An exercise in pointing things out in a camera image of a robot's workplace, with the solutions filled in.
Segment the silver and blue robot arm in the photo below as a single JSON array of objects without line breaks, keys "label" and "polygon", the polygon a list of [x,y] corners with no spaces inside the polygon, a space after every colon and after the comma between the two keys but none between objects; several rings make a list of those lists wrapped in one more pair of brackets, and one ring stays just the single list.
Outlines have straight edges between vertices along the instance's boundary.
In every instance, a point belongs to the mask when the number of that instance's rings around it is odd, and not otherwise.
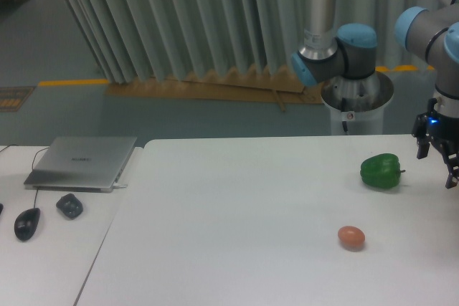
[{"label": "silver and blue robot arm", "polygon": [[[458,0],[439,0],[429,11],[414,6],[394,25],[400,46],[436,70],[435,91],[419,114],[412,135],[417,157],[435,148],[448,168],[447,188],[458,184]],[[380,133],[382,111],[394,94],[376,70],[376,32],[365,24],[333,28],[336,0],[304,0],[304,39],[291,56],[305,86],[322,84],[335,135]]]}]

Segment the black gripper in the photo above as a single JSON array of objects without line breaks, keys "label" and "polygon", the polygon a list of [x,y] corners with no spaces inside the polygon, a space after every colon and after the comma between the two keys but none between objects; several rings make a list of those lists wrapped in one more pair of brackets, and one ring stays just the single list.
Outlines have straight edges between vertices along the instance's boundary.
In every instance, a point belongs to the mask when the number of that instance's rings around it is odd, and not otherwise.
[{"label": "black gripper", "polygon": [[458,149],[458,117],[444,115],[439,112],[440,98],[434,97],[427,101],[427,112],[419,114],[413,125],[412,136],[417,139],[417,159],[426,158],[430,144],[442,146],[442,157],[448,169],[446,188],[458,185],[458,153],[450,149]]}]

